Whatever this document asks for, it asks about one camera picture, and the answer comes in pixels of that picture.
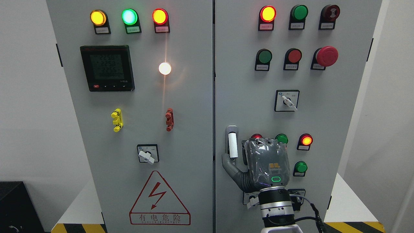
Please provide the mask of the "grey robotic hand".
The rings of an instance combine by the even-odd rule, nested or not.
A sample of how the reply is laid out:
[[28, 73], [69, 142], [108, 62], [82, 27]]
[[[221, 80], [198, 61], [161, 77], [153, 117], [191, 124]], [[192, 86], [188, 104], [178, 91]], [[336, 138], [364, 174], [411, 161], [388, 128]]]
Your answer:
[[247, 171], [240, 171], [228, 154], [222, 155], [222, 166], [243, 192], [259, 192], [288, 184], [290, 175], [286, 143], [271, 138], [251, 138], [243, 140], [242, 144]]

